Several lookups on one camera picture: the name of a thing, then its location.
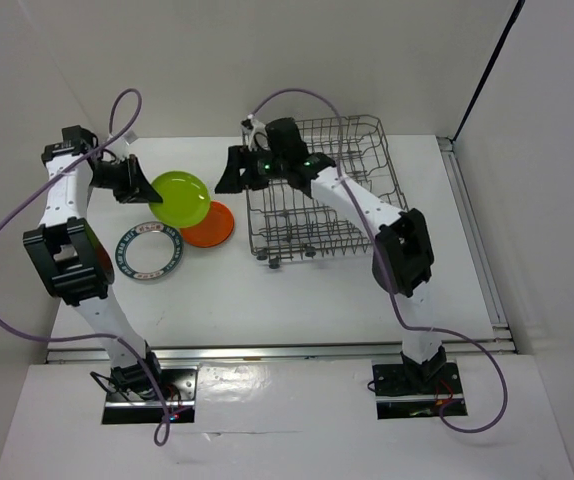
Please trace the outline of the orange plate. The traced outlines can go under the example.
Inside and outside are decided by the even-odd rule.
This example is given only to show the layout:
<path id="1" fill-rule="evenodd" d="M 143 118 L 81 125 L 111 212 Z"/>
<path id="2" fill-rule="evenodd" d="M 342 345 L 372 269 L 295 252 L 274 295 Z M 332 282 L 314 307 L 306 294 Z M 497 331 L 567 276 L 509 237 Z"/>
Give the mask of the orange plate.
<path id="1" fill-rule="evenodd" d="M 212 201 L 206 217 L 197 225 L 182 228 L 186 243 L 198 248 L 212 248 L 225 242 L 233 233 L 235 220 L 231 210 L 221 202 Z"/>

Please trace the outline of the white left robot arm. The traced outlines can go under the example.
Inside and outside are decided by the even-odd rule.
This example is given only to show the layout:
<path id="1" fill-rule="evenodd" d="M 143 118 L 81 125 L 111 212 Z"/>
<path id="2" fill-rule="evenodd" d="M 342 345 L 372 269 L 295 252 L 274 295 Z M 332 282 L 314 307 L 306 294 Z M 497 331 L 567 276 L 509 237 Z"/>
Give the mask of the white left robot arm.
<path id="1" fill-rule="evenodd" d="M 61 141 L 41 155 L 51 182 L 43 216 L 23 235 L 23 245 L 47 292 L 72 307 L 99 335 L 110 359 L 108 384 L 125 396 L 149 401 L 164 387 L 164 374 L 147 342 L 120 307 L 112 284 L 113 263 L 87 220 L 95 189 L 113 193 L 117 202 L 162 203 L 136 156 L 104 160 L 97 136 L 79 126 L 66 127 Z"/>

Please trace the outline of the green patterned white plate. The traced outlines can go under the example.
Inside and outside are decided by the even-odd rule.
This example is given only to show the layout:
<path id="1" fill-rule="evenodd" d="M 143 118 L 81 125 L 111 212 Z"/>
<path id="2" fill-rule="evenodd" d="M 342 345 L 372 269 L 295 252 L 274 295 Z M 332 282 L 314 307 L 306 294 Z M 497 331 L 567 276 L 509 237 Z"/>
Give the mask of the green patterned white plate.
<path id="1" fill-rule="evenodd" d="M 163 223 L 138 224 L 118 241 L 114 259 L 118 270 L 137 281 L 154 281 L 172 273 L 181 263 L 184 240 Z"/>

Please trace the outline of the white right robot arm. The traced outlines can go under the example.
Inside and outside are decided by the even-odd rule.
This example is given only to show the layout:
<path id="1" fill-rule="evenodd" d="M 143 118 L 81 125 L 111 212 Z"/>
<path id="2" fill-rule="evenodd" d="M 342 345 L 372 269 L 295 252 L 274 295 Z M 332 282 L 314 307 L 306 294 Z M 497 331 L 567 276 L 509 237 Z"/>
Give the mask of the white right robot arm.
<path id="1" fill-rule="evenodd" d="M 420 301 L 420 288 L 431 278 L 434 253 L 424 215 L 391 205 L 351 179 L 341 151 L 311 151 L 292 118 L 264 124 L 250 114 L 241 131 L 243 142 L 229 147 L 216 193 L 264 190 L 281 180 L 366 235 L 373 250 L 372 274 L 391 295 L 398 321 L 411 335 L 401 352 L 403 379 L 411 390 L 427 391 L 445 363 L 444 349 L 429 328 L 411 325 L 401 311 Z"/>

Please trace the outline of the lime green plate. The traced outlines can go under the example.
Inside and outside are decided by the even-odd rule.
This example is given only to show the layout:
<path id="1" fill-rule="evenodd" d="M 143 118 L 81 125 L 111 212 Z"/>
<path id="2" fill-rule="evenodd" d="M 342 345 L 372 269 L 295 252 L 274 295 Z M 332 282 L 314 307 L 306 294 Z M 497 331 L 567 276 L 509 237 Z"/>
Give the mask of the lime green plate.
<path id="1" fill-rule="evenodd" d="M 211 208 L 207 186 L 195 175 L 185 171 L 168 171 L 152 182 L 162 198 L 150 203 L 149 209 L 160 222 L 173 228 L 188 228 L 201 223 Z"/>

